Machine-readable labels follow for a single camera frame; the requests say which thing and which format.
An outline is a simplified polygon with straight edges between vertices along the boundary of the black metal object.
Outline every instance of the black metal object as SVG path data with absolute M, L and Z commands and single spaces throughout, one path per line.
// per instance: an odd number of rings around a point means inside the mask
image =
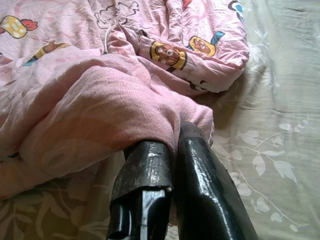
M 180 240 L 257 240 L 227 170 L 194 124 L 184 122 L 175 166 Z
M 164 240 L 172 182 L 166 145 L 142 141 L 125 151 L 110 204 L 110 240 Z

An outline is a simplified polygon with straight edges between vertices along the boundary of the cartoon bear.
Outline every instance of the cartoon bear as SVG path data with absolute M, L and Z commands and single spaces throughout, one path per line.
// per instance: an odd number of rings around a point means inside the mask
M 157 41 L 153 42 L 150 47 L 150 58 L 179 70 L 182 70 L 187 63 L 186 52 Z

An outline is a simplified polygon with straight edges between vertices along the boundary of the cartoon face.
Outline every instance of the cartoon face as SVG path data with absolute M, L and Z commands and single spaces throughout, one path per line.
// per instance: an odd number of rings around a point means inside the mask
M 169 66 L 175 65 L 180 58 L 179 52 L 169 45 L 155 47 L 155 53 L 160 56 L 158 62 Z
M 216 46 L 214 44 L 211 44 L 198 36 L 191 37 L 188 48 L 197 53 L 203 53 L 208 57 L 211 57 L 216 53 Z
M 210 48 L 206 45 L 206 43 L 202 39 L 193 39 L 194 47 L 198 49 L 200 52 L 208 54 L 210 53 Z
M 150 58 L 171 66 L 174 69 L 182 70 L 187 64 L 187 53 L 179 51 L 169 44 L 154 41 L 150 47 Z

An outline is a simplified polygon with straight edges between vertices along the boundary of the pink cloth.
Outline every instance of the pink cloth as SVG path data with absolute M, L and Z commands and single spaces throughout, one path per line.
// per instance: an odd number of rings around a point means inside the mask
M 211 139 L 212 110 L 153 81 L 133 57 L 68 46 L 27 60 L 1 67 L 0 155 L 21 159 L 0 163 L 0 199 L 140 140 L 164 142 L 174 154 L 181 121 Z
M 212 110 L 186 96 L 227 90 L 248 60 L 234 0 L 0 6 L 0 199 L 143 139 L 174 156 L 181 121 L 211 143 Z

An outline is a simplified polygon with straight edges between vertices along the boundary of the bedsheet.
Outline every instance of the bedsheet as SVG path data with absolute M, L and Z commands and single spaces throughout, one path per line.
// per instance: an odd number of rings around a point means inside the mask
M 212 148 L 233 178 L 259 238 L 316 240 L 320 7 L 311 0 L 241 3 L 250 48 L 246 70 L 227 92 L 197 101 L 214 109 Z M 118 153 L 1 202 L 0 240 L 105 239 L 122 157 Z M 178 239 L 175 226 L 169 226 L 166 239 Z

